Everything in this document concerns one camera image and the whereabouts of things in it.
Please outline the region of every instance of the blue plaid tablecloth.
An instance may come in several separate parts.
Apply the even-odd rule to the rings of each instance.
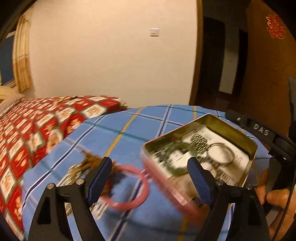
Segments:
[[[28,237],[37,203],[48,183],[57,184],[70,166],[80,163],[81,150],[98,156],[109,156],[119,164],[143,169],[139,156],[141,146],[160,135],[178,128],[206,113],[212,113],[241,130],[225,119],[225,113],[197,106],[159,105],[130,109],[84,121],[72,134],[60,142],[53,151],[23,176],[22,201],[25,237]],[[255,165],[248,182],[256,184],[256,177],[268,168],[266,148],[250,133],[245,132],[258,145]],[[96,223],[106,240],[151,241],[194,240],[197,230],[165,198],[152,180],[147,200],[138,208],[120,212],[107,208]],[[126,202],[135,198],[141,183],[127,176],[114,186],[113,199]],[[219,240],[225,240],[232,212],[225,218]],[[80,241],[73,215],[68,217],[75,241]]]

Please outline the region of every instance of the green bangle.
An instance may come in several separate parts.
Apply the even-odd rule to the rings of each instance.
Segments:
[[[165,163],[165,167],[168,171],[174,175],[182,176],[188,173],[187,167],[173,167],[169,161],[170,154],[180,148],[187,149],[190,151],[191,155],[197,158],[197,153],[195,148],[193,148],[190,144],[186,142],[175,142],[165,151],[165,156],[163,158],[163,162]]]

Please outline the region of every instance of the headboard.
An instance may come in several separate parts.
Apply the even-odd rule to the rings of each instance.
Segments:
[[[18,93],[17,90],[6,86],[0,86],[0,103],[9,96]]]

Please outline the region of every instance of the bedspread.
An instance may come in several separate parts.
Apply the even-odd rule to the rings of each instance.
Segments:
[[[22,202],[25,236],[28,236],[35,209],[47,184],[58,184],[67,174],[69,167],[80,163],[84,159],[82,150],[98,156],[109,156],[119,164],[132,165],[146,173],[139,156],[141,146],[148,140],[174,130],[205,113],[212,113],[232,124],[225,119],[223,112],[185,105],[131,109],[84,121],[49,155],[24,174]],[[260,175],[262,170],[268,167],[269,155],[266,148],[253,135],[245,133],[258,145],[254,161],[256,168],[251,170],[248,177],[248,182],[255,184],[255,171]],[[92,209],[103,237],[111,241],[194,240],[196,228],[175,209],[153,180],[148,175],[146,177],[150,187],[149,196],[138,208],[121,212],[98,203]],[[133,200],[141,192],[141,185],[134,176],[126,176],[114,185],[112,198],[117,202]],[[225,218],[220,241],[225,240],[230,220],[231,212]],[[72,214],[68,221],[74,240],[80,241],[81,237]]]
[[[116,97],[53,97],[24,100],[0,119],[0,210],[19,238],[23,174],[84,120],[125,109]]]

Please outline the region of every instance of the wall switch plate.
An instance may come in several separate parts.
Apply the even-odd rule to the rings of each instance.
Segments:
[[[151,28],[150,29],[150,36],[151,37],[158,37],[159,36],[159,28]]]

